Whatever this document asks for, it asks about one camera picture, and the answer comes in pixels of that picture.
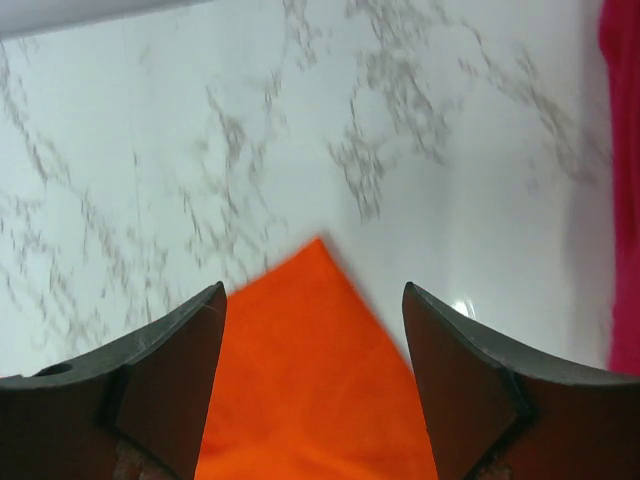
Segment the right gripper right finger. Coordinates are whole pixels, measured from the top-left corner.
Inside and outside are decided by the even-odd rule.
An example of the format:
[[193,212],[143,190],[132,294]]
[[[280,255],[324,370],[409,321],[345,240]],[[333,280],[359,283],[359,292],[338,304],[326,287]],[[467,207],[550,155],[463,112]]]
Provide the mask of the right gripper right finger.
[[442,479],[635,479],[639,381],[516,341],[408,283],[403,318]]

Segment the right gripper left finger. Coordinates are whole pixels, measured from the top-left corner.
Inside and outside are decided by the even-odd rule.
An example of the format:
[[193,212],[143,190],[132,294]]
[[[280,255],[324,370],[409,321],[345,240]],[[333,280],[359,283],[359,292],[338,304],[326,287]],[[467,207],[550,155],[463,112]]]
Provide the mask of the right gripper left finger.
[[2,478],[194,478],[226,307],[216,283],[93,351],[2,378]]

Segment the orange t-shirt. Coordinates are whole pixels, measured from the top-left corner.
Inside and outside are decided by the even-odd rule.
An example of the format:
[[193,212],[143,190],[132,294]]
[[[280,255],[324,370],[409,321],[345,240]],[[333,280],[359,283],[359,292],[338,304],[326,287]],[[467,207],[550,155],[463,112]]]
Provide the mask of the orange t-shirt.
[[314,239],[227,302],[200,479],[433,479],[414,376]]

